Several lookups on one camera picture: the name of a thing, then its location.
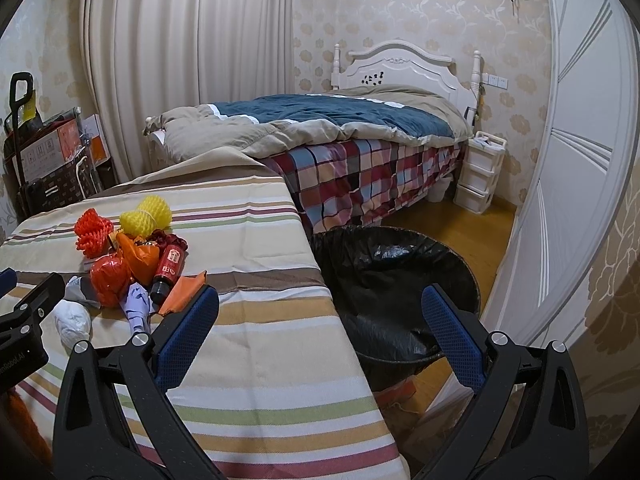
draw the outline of floral wallpaper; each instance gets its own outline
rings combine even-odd
[[[478,129],[508,140],[497,194],[521,205],[545,127],[551,77],[548,0],[293,0],[296,91],[331,88],[333,47],[341,67],[349,50],[399,38],[456,60],[468,82],[478,49],[483,72],[509,79],[507,90],[485,87]]]
[[[33,74],[37,107],[43,119],[74,106],[86,117],[95,113],[88,91],[79,44],[79,0],[24,0],[0,38],[0,110],[10,113],[9,84],[14,72]],[[4,129],[0,146],[4,145]],[[0,166],[0,244],[17,226],[12,203],[15,190],[7,189]]]
[[[640,404],[640,162],[586,278],[583,330],[570,351],[589,424],[591,463],[616,443]]]

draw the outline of bottle label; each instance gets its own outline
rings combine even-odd
[[[176,251],[175,249],[170,249],[169,254],[167,254],[166,256],[166,259],[169,260],[170,262],[173,262],[174,264],[178,263],[180,261],[179,251]]]

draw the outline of beige curtain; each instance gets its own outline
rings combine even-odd
[[[291,0],[82,0],[82,58],[121,181],[150,170],[145,118],[291,92]]]

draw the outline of orange plastic bag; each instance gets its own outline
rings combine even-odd
[[[159,247],[157,245],[136,245],[137,241],[144,241],[144,238],[138,237],[132,240],[124,233],[116,234],[116,241],[122,251],[122,257],[129,264],[136,281],[143,286],[151,285],[160,259]]]
[[[119,308],[120,300],[132,283],[129,265],[120,253],[107,254],[91,267],[91,284],[102,306]]]
[[[160,316],[166,316],[171,312],[180,312],[183,310],[191,301],[191,298],[196,295],[196,292],[200,290],[200,287],[204,285],[206,277],[206,270],[203,270],[200,274],[193,277],[180,276],[174,288],[171,289],[166,300],[164,300],[158,314],[160,314]]]

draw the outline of striped blanket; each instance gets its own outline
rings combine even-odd
[[[19,282],[0,313],[48,272],[82,273],[73,225],[85,209],[117,221],[148,192],[167,200],[173,231],[189,243],[184,274],[206,270],[220,294],[215,326],[167,394],[216,465],[243,479],[408,478],[287,187],[236,150],[212,150],[21,224],[0,248]],[[92,326],[96,347],[129,338],[119,310],[95,313]],[[67,352],[52,316],[42,329],[49,363],[18,390],[50,440]],[[142,453],[158,460],[126,388],[117,389]]]

